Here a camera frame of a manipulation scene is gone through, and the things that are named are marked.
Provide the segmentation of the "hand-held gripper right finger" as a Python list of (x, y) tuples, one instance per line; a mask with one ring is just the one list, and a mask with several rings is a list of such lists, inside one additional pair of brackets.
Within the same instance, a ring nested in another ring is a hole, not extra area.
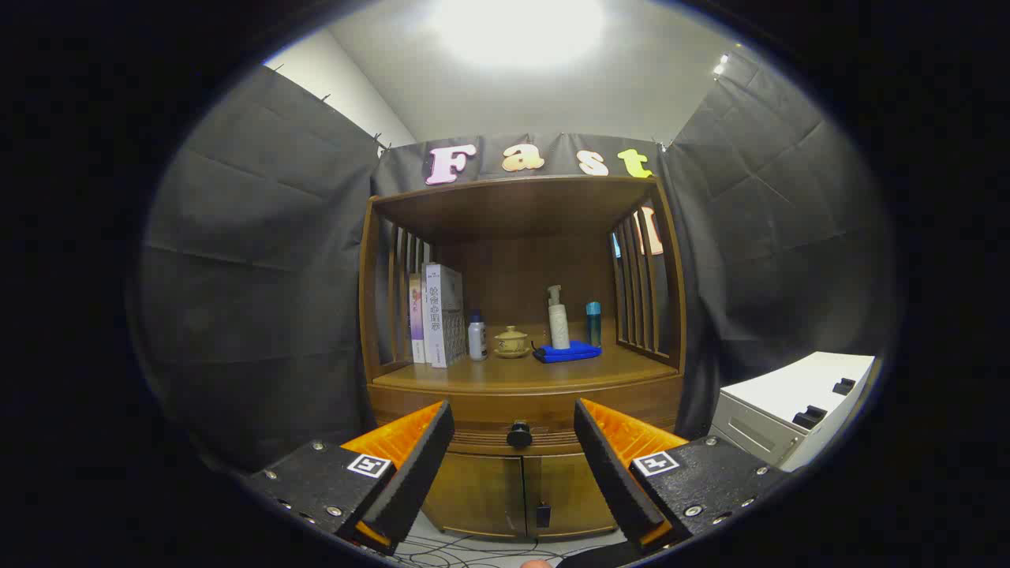
[(721, 436), (686, 441), (587, 398), (574, 403), (573, 425), (611, 515), (639, 553), (735, 520), (790, 478)]

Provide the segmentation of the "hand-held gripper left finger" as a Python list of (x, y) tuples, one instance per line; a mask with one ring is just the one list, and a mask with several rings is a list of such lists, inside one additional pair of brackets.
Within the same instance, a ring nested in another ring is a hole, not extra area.
[(269, 510), (391, 556), (409, 535), (454, 435), (440, 400), (344, 443), (314, 439), (245, 476)]

